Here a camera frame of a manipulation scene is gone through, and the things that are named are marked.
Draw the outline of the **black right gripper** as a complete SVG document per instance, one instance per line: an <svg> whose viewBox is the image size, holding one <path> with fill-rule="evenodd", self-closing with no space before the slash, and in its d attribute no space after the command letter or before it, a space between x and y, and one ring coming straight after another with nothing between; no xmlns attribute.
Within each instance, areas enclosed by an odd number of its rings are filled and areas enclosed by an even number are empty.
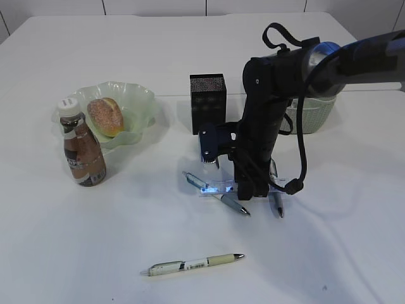
<svg viewBox="0 0 405 304"><path fill-rule="evenodd" d="M226 123L229 132L236 135L228 158L234 163L238 200L249 201L253 190L277 187L270 175L270 163L283 118L283 111L258 110Z"/></svg>

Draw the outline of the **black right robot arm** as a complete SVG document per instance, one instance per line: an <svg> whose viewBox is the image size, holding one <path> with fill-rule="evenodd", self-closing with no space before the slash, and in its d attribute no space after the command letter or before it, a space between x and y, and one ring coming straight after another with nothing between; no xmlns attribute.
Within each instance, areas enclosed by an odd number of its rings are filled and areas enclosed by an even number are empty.
<svg viewBox="0 0 405 304"><path fill-rule="evenodd" d="M298 101L296 133L301 161L298 178L280 188L295 194L304 185L308 164L302 120L306 98L336 96L348 84L404 80L404 32L389 32L346 46L313 38L300 49L250 59L242 81L246 102L237 124L234 163L237 196L242 201L267 196L275 183L270 160L282 120L293 99Z"/></svg>

